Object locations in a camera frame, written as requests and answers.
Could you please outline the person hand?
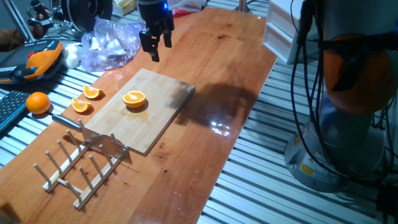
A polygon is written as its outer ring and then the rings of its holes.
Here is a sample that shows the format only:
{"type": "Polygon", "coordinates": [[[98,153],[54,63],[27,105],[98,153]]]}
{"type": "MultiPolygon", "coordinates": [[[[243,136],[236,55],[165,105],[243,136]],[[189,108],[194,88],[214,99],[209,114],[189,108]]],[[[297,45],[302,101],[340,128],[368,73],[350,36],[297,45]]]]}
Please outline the person hand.
{"type": "Polygon", "coordinates": [[[48,29],[41,24],[34,24],[31,27],[31,33],[35,39],[41,39],[46,33],[48,29]]]}

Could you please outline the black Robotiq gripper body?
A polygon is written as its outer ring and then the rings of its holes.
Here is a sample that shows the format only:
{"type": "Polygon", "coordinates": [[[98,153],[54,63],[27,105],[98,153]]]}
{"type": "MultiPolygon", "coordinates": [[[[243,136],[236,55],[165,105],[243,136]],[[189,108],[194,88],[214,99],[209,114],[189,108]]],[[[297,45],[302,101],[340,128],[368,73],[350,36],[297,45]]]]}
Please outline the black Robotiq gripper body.
{"type": "Polygon", "coordinates": [[[137,6],[152,33],[171,33],[174,30],[174,19],[167,0],[137,0],[137,6]]]}

